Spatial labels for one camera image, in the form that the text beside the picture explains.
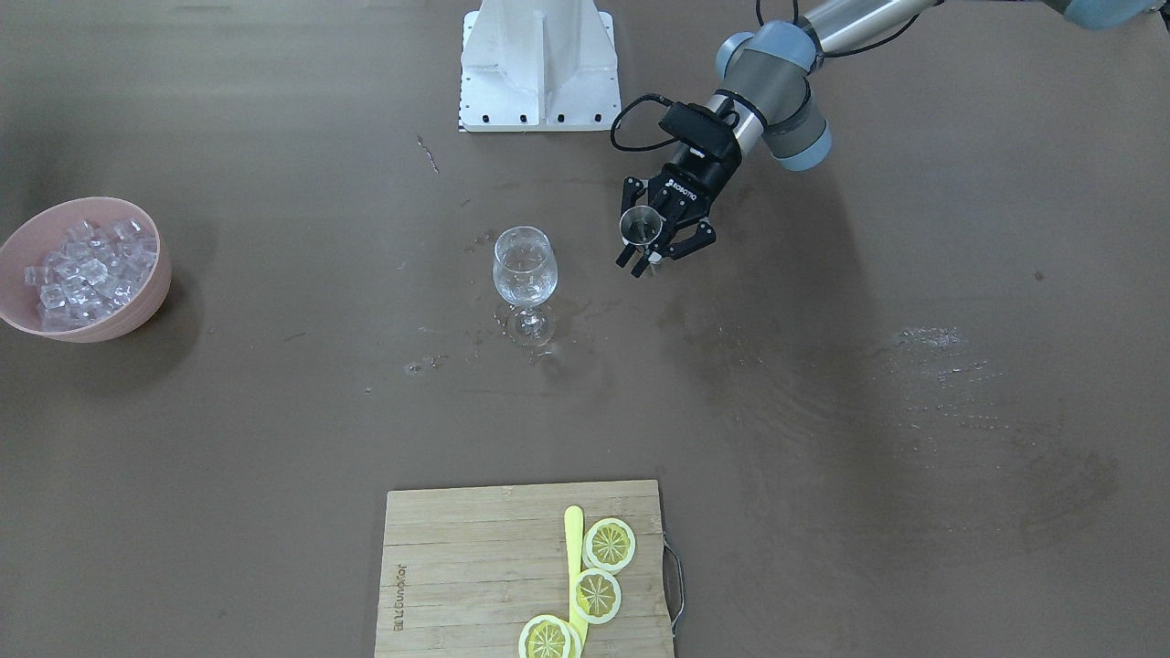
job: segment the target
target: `yellow knife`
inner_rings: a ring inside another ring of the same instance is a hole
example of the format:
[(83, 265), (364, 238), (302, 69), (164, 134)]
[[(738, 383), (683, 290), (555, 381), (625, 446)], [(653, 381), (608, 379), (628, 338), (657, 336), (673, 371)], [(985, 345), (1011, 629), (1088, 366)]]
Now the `yellow knife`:
[(581, 636), (581, 646), (585, 645), (585, 635), (589, 633), (589, 622), (577, 614), (573, 608), (573, 583), (581, 573), (581, 542), (585, 536), (585, 514), (576, 505), (565, 508), (565, 554), (569, 556), (569, 625)]

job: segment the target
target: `wine glass rim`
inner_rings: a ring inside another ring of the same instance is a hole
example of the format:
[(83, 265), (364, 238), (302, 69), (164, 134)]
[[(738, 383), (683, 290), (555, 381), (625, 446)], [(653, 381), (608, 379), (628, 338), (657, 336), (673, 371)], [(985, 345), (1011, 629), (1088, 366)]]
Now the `wine glass rim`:
[(549, 251), (550, 252), (552, 251), (552, 242), (549, 241), (549, 237), (544, 234), (544, 231), (541, 231), (539, 228), (537, 228), (535, 226), (512, 226), (511, 228), (509, 228), (509, 229), (504, 231), (503, 233), (501, 233), (498, 238), (496, 238), (496, 244), (493, 247), (491, 253), (493, 253), (493, 255), (495, 255), (496, 263), (498, 263), (500, 267), (507, 269), (508, 272), (514, 272), (516, 274), (530, 274), (530, 273), (536, 272), (537, 269), (544, 267), (544, 265), (549, 260), (548, 256), (545, 256), (544, 254), (542, 254), (541, 255), (541, 262), (536, 263), (535, 266), (532, 266), (529, 269), (515, 269), (515, 268), (511, 268), (511, 267), (508, 267), (507, 265), (504, 265), (504, 259), (501, 258), (501, 255), (500, 255), (500, 244), (503, 242), (504, 235), (508, 235), (510, 233), (518, 233), (521, 231), (532, 231), (532, 232), (536, 232), (536, 234), (538, 234), (541, 237), (541, 239), (544, 241), (544, 244), (549, 246)]

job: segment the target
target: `cutting board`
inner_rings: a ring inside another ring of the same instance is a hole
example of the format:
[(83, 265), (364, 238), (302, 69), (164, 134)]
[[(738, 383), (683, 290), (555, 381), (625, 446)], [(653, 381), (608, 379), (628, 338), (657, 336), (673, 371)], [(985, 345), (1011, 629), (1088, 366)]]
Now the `cutting board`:
[(583, 658), (673, 658), (655, 480), (391, 492), (374, 656), (514, 658), (530, 618), (567, 619), (570, 505), (585, 529), (617, 516), (638, 539), (621, 609), (590, 626)]

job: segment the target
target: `black cable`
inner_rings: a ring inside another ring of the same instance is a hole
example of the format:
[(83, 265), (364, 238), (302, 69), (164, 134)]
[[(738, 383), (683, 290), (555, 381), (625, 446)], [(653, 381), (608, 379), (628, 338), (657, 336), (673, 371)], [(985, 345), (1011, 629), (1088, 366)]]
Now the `black cable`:
[(825, 56), (826, 57), (848, 57), (849, 55), (856, 55), (856, 54), (860, 54), (860, 53), (865, 53), (867, 50), (873, 50), (874, 48), (878, 48), (880, 46), (885, 46), (885, 44), (889, 43), (890, 41), (894, 41), (899, 36), (902, 36), (903, 34), (906, 34), (906, 30), (910, 29), (910, 26), (914, 25), (914, 21), (918, 20), (918, 16), (921, 16), (921, 15), (922, 14), (914, 14), (914, 16), (910, 18), (910, 20), (906, 21), (906, 25), (903, 25), (901, 29), (899, 29), (894, 34), (887, 36), (886, 39), (882, 39), (881, 41), (879, 41), (876, 43), (870, 43), (869, 46), (862, 46), (861, 48), (854, 48), (853, 50), (842, 50), (840, 53), (825, 53)]
[(662, 96), (661, 94), (646, 94), (644, 96), (639, 96), (638, 98), (631, 101), (628, 105), (626, 105), (625, 108), (621, 109), (620, 112), (618, 112), (618, 116), (613, 117), (613, 123), (610, 124), (610, 143), (613, 144), (614, 149), (619, 151), (626, 151), (627, 153), (629, 152), (641, 153), (645, 151), (653, 151), (655, 149), (661, 149), (662, 146), (669, 146), (670, 144), (674, 144), (675, 142), (679, 140), (677, 137), (672, 137), (665, 142), (659, 142), (658, 144), (651, 144), (649, 146), (626, 146), (625, 144), (618, 144), (618, 129), (621, 128), (621, 118), (626, 116), (626, 112), (645, 103), (646, 101), (654, 101), (655, 103), (665, 105), (667, 108), (674, 104), (674, 101), (667, 98), (666, 96)]
[[(756, 22), (764, 27), (764, 14), (759, 11), (760, 0), (756, 0)], [(800, 20), (800, 0), (792, 0), (792, 25)]]

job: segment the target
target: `glass of water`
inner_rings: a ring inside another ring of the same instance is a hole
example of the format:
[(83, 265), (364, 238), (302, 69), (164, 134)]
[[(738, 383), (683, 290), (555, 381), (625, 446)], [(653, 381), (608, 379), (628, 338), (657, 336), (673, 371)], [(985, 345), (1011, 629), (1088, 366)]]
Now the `glass of water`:
[(557, 259), (539, 228), (516, 226), (496, 240), (491, 280), (511, 306), (508, 334), (522, 345), (543, 345), (552, 338), (552, 318), (541, 310), (557, 288)]

